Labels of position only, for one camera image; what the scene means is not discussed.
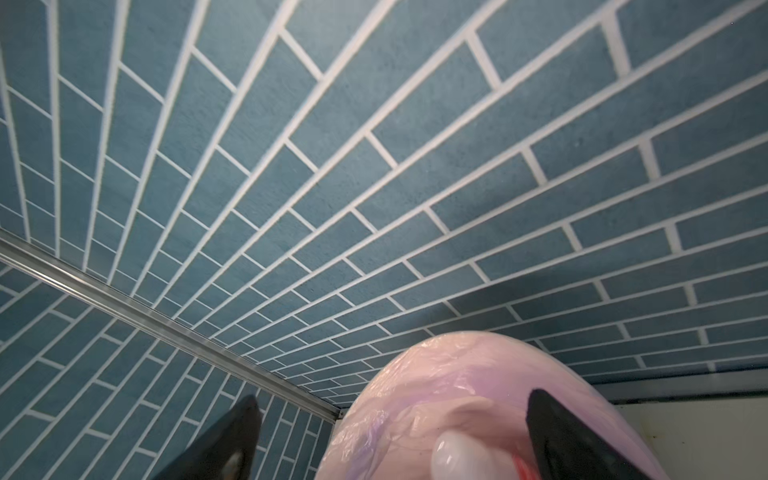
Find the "clear bottle red label red cap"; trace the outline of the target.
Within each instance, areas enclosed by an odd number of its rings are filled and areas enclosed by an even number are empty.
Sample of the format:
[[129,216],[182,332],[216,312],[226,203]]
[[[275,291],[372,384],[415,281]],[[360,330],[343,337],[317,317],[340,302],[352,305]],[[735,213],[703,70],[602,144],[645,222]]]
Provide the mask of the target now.
[[457,431],[442,433],[430,460],[434,480],[539,480],[524,459]]

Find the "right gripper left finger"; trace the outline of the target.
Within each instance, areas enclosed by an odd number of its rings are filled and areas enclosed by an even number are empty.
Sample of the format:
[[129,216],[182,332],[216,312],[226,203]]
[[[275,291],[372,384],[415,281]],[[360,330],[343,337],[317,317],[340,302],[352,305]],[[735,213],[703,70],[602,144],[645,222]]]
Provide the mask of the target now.
[[251,476],[261,426],[262,414],[257,398],[249,394],[154,479],[247,480]]

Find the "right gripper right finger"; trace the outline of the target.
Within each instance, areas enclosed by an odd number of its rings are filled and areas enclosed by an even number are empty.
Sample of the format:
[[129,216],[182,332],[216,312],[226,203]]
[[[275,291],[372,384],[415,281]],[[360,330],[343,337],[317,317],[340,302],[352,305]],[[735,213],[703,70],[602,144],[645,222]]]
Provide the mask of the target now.
[[543,479],[649,479],[543,389],[529,395],[526,425]]

